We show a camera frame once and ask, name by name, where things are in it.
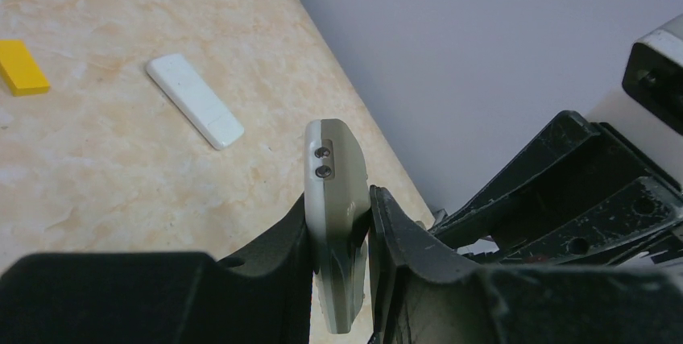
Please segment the white remote with dark screen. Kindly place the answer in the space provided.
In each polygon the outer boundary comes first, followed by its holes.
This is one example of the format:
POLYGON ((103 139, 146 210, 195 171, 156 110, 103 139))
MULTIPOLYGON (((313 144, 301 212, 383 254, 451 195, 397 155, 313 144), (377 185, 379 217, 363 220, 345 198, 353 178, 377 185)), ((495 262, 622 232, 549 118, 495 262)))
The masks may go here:
POLYGON ((242 137, 243 125, 183 55, 155 58, 145 70, 214 149, 242 137))

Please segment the white air conditioner remote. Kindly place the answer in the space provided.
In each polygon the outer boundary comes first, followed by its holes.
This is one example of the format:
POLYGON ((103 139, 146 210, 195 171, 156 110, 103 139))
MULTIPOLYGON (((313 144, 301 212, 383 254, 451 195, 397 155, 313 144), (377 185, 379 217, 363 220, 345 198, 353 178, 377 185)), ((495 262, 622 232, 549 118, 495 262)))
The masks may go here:
POLYGON ((304 133, 304 215, 321 311, 331 334, 347 334, 361 310, 370 194, 358 140, 337 118, 304 133))

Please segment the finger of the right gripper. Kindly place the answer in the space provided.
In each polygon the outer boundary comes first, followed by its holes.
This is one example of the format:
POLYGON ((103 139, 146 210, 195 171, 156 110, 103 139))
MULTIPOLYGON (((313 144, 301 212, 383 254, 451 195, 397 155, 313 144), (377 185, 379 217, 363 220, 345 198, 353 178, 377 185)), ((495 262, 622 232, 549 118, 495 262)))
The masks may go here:
POLYGON ((553 165, 599 136, 578 112, 563 110, 457 212, 435 224, 430 234, 452 248, 487 236, 522 201, 521 192, 553 165))
POLYGON ((542 237, 466 257, 478 263, 618 265, 681 223, 682 194, 653 177, 640 177, 542 237))

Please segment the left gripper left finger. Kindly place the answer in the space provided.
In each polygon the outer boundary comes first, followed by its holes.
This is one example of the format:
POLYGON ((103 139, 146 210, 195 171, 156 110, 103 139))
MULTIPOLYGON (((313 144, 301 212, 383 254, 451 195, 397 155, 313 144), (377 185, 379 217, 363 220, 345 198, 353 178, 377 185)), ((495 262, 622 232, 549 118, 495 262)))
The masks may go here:
POLYGON ((304 202, 223 259, 204 252, 41 253, 1 277, 4 343, 306 343, 304 202))

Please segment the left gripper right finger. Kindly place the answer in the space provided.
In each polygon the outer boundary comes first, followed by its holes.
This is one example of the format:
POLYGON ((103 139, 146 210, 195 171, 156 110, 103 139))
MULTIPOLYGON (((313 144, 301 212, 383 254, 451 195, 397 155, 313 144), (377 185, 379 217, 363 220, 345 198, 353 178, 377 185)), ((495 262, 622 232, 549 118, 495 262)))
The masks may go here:
POLYGON ((679 343, 682 280, 654 267, 481 265, 370 187, 373 343, 679 343))

